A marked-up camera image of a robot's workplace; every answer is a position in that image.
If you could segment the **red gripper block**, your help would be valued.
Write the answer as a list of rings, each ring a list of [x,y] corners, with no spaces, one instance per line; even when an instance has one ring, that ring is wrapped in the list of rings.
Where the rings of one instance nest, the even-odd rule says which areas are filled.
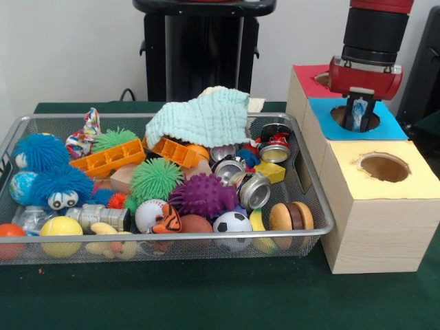
[[[367,65],[340,56],[334,56],[329,65],[329,88],[334,93],[349,95],[351,92],[371,94],[363,115],[363,129],[367,130],[376,100],[392,100],[403,78],[401,65]],[[353,129],[353,98],[348,97],[343,127]]]

